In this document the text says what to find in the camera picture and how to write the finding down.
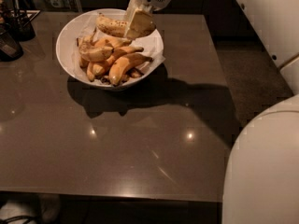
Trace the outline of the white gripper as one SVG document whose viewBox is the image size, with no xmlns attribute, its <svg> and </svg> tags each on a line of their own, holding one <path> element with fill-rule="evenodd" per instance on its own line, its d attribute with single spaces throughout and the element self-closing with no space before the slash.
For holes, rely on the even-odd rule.
<svg viewBox="0 0 299 224">
<path fill-rule="evenodd" d="M 137 39 L 152 34 L 156 25 L 153 17 L 146 11 L 162 10 L 172 0 L 130 0 L 124 19 L 127 22 L 124 36 L 129 39 Z"/>
</svg>

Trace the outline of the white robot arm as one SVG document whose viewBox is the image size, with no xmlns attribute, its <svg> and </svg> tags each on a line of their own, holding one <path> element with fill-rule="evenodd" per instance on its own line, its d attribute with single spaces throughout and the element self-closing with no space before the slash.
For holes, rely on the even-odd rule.
<svg viewBox="0 0 299 224">
<path fill-rule="evenodd" d="M 293 97 L 240 133 L 224 179 L 221 224 L 299 224 L 299 0 L 236 0 Z"/>
</svg>

